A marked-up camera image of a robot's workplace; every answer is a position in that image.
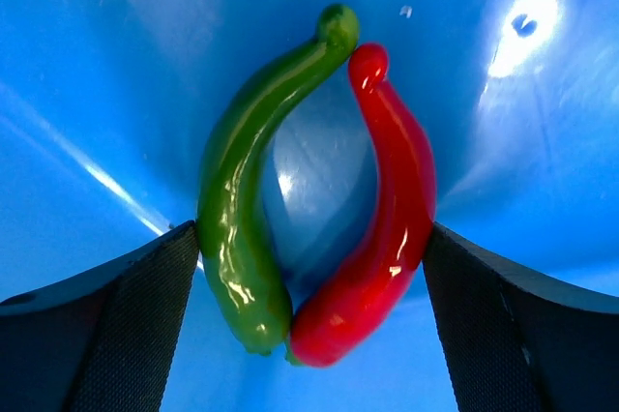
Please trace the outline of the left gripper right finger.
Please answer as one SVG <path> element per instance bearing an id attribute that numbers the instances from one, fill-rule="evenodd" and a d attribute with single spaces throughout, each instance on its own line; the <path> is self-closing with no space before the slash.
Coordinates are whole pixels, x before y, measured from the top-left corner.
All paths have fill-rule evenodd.
<path id="1" fill-rule="evenodd" d="M 618 299 L 436 224 L 423 270 L 460 411 L 615 411 Z"/>

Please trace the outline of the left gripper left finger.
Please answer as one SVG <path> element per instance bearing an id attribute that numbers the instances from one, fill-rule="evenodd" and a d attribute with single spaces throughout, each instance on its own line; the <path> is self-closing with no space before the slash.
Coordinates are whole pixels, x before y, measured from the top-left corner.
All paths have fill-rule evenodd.
<path id="1" fill-rule="evenodd" d="M 193 221 L 1 303 L 4 411 L 157 411 L 198 257 Z"/>

